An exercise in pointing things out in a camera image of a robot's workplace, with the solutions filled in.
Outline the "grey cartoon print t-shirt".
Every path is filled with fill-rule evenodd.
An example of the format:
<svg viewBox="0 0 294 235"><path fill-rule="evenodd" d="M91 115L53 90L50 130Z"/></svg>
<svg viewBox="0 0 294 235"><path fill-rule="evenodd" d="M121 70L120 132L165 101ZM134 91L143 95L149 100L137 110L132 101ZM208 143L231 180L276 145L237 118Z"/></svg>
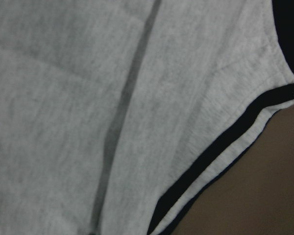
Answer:
<svg viewBox="0 0 294 235"><path fill-rule="evenodd" d="M168 235L294 105L294 0L0 0L0 235Z"/></svg>

